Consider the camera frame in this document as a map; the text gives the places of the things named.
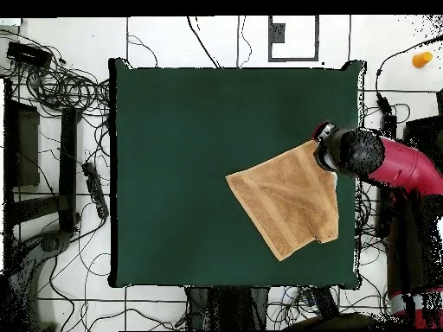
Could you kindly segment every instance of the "white floor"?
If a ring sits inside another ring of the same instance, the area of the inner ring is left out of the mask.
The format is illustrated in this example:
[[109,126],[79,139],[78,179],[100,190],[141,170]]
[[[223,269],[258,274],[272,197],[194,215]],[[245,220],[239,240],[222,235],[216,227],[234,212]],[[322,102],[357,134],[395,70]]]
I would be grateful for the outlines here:
[[[367,106],[376,105],[375,75],[382,60],[387,56],[407,48],[426,38],[436,36],[432,21],[422,16],[320,16],[319,31],[319,57],[318,62],[287,62],[270,63],[267,54],[267,16],[241,16],[240,28],[243,29],[244,38],[240,38],[239,64],[244,67],[327,67],[340,68],[347,60],[367,61],[365,75],[364,102]],[[190,20],[208,52],[223,67],[235,67],[237,53],[237,16],[211,16],[194,17]],[[297,21],[297,17],[288,19],[288,24]],[[194,34],[190,31],[186,17],[131,17],[126,18],[58,18],[58,19],[25,19],[20,28],[21,34],[40,42],[58,48],[69,67],[88,71],[98,81],[108,78],[107,61],[110,57],[127,58],[133,67],[154,67],[156,61],[152,53],[144,47],[126,44],[126,22],[130,35],[135,35],[151,48],[157,57],[160,67],[212,67],[213,64],[204,53]],[[287,50],[289,57],[306,52],[306,41],[302,35],[292,33],[292,38]],[[379,89],[393,105],[406,103],[410,106],[409,119],[424,118],[438,114],[435,92],[443,88],[443,52],[441,44],[436,43],[430,47],[418,48],[407,54],[402,54],[391,59],[385,64],[379,80]],[[411,60],[414,53],[429,50],[433,53],[433,60],[423,67],[413,67]],[[407,117],[407,111],[399,107],[399,120]],[[379,124],[380,114],[374,113],[366,120],[366,125],[375,127]],[[99,118],[91,123],[97,125]],[[404,124],[399,124],[400,136]],[[78,159],[84,159],[84,150],[94,150],[96,143],[93,139],[93,128],[85,123],[79,124]],[[60,124],[49,118],[42,118],[41,132],[48,137],[58,139]],[[41,139],[41,150],[56,148],[58,143],[44,137]],[[50,153],[42,153],[41,167],[47,174],[49,182],[55,192],[58,190],[58,164]],[[109,169],[105,160],[98,161],[98,170],[104,177],[109,177]],[[77,207],[82,209],[90,198],[83,175],[79,175],[77,191]],[[35,197],[35,194],[47,193],[48,188],[43,181],[32,191],[32,194],[22,194],[22,200]],[[369,191],[375,199],[375,190]],[[82,232],[94,229],[100,220],[93,205],[85,209],[83,215]],[[22,239],[38,233],[43,226],[56,219],[51,215],[40,220],[32,220],[16,229],[16,236]],[[164,322],[177,321],[185,311],[184,290],[179,287],[160,286],[133,286],[127,289],[111,289],[107,284],[106,276],[89,274],[87,268],[76,257],[79,246],[87,248],[82,252],[82,257],[89,266],[100,253],[110,252],[110,224],[101,228],[92,238],[91,236],[72,245],[59,258],[55,287],[67,297],[74,299],[75,312],[65,330],[74,327],[80,320],[80,310],[87,300],[87,326],[90,327],[94,320],[101,316],[112,316],[125,309],[135,309],[144,315],[157,318]],[[386,290],[386,257],[384,253],[370,248],[362,253],[360,272],[372,282],[381,294]],[[72,305],[59,298],[48,285],[48,276],[54,267],[50,260],[45,265],[40,278],[39,307],[43,321],[56,321],[60,326],[65,322],[71,312]],[[98,274],[109,272],[109,255],[98,257],[91,266],[91,270]],[[375,289],[368,281],[363,283],[358,290],[339,291],[339,305],[343,311],[360,311],[378,313],[380,310]],[[282,288],[273,288],[269,302],[281,301]],[[270,306],[269,315],[275,318],[279,306]],[[97,321],[92,331],[121,331],[121,330],[149,330],[157,323],[144,319],[137,312],[129,311],[121,316]],[[268,328],[273,329],[273,323],[268,320]],[[85,331],[80,323],[73,328],[74,331]]]

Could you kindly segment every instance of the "towel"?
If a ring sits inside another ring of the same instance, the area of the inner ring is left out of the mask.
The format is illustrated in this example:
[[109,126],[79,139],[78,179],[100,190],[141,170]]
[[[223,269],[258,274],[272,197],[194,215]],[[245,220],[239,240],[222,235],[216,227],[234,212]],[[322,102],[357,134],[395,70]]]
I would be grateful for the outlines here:
[[334,173],[315,161],[311,140],[251,169],[228,185],[274,256],[282,261],[313,240],[338,238]]

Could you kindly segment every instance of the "grout line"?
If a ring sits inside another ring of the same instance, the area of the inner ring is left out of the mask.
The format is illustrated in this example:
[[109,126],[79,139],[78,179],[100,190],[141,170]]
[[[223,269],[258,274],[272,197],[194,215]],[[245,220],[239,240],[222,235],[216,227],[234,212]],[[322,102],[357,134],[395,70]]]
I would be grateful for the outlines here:
[[[376,92],[375,89],[358,89],[358,92]],[[379,89],[378,92],[384,93],[438,93],[436,91],[407,91],[401,89]]]
[[[73,302],[102,302],[102,303],[123,303],[125,302],[125,299],[65,299],[62,297],[38,297],[37,300],[44,300],[44,301],[62,301],[62,302],[69,302],[70,300]],[[187,303],[185,300],[153,300],[153,299],[128,299],[127,302],[130,303]],[[380,307],[377,307],[375,305],[338,305],[338,308],[344,308],[344,309],[350,309],[350,308],[356,308],[356,309],[363,309],[368,308],[372,310],[379,310]]]
[[[21,193],[22,195],[51,195],[50,192],[25,192],[25,191],[20,191],[20,192],[16,192],[13,191],[13,194],[19,194]],[[90,196],[91,194],[75,194],[76,196]]]
[[[350,14],[350,32],[352,30],[352,21],[351,21],[352,15]],[[350,61],[350,37],[348,39],[348,61]]]
[[129,17],[126,17],[126,61],[129,62]]

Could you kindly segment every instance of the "cable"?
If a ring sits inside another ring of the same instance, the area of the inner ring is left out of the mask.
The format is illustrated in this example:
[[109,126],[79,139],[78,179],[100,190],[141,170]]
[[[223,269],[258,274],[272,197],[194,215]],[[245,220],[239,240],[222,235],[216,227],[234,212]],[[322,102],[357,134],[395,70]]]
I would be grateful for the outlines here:
[[146,46],[137,36],[135,36],[135,35],[128,35],[128,38],[129,37],[134,37],[134,38],[136,38],[140,42],[140,43],[135,43],[135,42],[132,42],[132,41],[128,41],[129,43],[131,43],[133,45],[136,45],[136,46],[143,46],[144,48],[147,48],[147,49],[149,49],[151,51],[151,53],[154,56],[154,59],[156,61],[156,66],[155,67],[158,67],[158,60],[157,60],[156,54],[154,54],[154,51],[152,51],[148,46]]
[[434,38],[432,38],[432,39],[430,39],[430,40],[428,40],[428,41],[422,41],[422,42],[420,42],[420,43],[417,43],[417,44],[413,45],[413,46],[410,47],[410,48],[407,48],[407,49],[405,49],[405,50],[403,50],[403,51],[397,52],[396,54],[392,54],[392,55],[390,55],[389,57],[387,57],[387,58],[382,62],[382,64],[380,65],[380,67],[378,68],[377,73],[376,73],[376,94],[377,94],[377,96],[379,96],[379,97],[382,96],[382,95],[378,92],[378,77],[379,77],[380,74],[382,73],[383,65],[384,65],[384,63],[385,63],[387,60],[389,60],[389,59],[391,59],[391,58],[397,56],[398,54],[404,54],[404,53],[406,53],[407,51],[410,51],[411,49],[416,48],[416,47],[419,47],[419,46],[421,46],[421,45],[428,45],[428,44],[430,44],[430,43],[434,43],[434,42],[438,42],[438,41],[443,41],[443,35],[439,35],[439,36],[434,37]]
[[253,48],[251,47],[251,45],[249,44],[249,42],[246,40],[245,36],[243,35],[243,29],[245,28],[245,23],[246,23],[246,16],[243,18],[243,25],[241,26],[241,38],[243,38],[243,41],[246,42],[247,45],[249,46],[249,55],[247,56],[247,60],[243,61],[241,63],[240,68],[242,68],[244,64],[249,62],[249,59],[251,58],[251,54],[253,54]]
[[54,272],[55,272],[55,269],[57,268],[57,263],[58,263],[58,255],[55,256],[55,264],[54,264],[54,268],[53,268],[52,271],[51,271],[51,274],[49,275],[49,283],[50,283],[50,285],[51,285],[52,290],[53,290],[53,291],[54,291],[59,297],[62,297],[62,298],[64,298],[64,299],[68,300],[68,301],[71,303],[72,307],[73,307],[72,310],[71,310],[71,314],[69,315],[69,317],[67,318],[67,320],[63,323],[63,326],[61,326],[60,332],[63,332],[65,326],[67,325],[67,322],[71,319],[71,317],[72,317],[73,314],[74,314],[74,311],[75,311],[75,304],[74,304],[74,302],[73,302],[71,299],[69,299],[68,297],[66,297],[64,294],[61,294],[61,293],[60,293],[60,292],[54,287],[54,284],[52,283],[52,279],[53,279],[53,276],[54,276]]
[[218,64],[218,62],[209,54],[208,50],[204,47],[202,40],[200,39],[199,35],[197,34],[197,32],[194,30],[194,28],[192,27],[192,24],[190,22],[190,19],[188,16],[186,16],[186,18],[188,19],[188,25],[190,27],[190,30],[192,30],[192,33],[194,33],[194,35],[196,35],[196,38],[198,40],[198,42],[200,43],[200,46],[202,46],[204,52],[206,53],[206,55],[209,57],[209,59],[212,61],[212,63],[214,64],[214,66],[216,68],[220,68],[220,65]]

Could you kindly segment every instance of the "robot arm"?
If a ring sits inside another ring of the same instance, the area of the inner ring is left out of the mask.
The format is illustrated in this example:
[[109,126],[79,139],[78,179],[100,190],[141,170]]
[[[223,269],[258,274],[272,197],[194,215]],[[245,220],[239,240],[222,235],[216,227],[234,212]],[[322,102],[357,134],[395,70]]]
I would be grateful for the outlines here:
[[320,167],[391,188],[416,189],[421,196],[443,195],[443,176],[420,151],[378,136],[325,122],[312,135]]
[[386,248],[392,312],[408,316],[417,328],[436,323],[441,327],[441,305],[428,301],[433,297],[441,301],[443,293],[443,251],[437,227],[443,216],[441,173],[420,151],[374,131],[340,129],[326,122],[312,138],[318,142],[314,156],[323,169],[400,194],[395,196]]

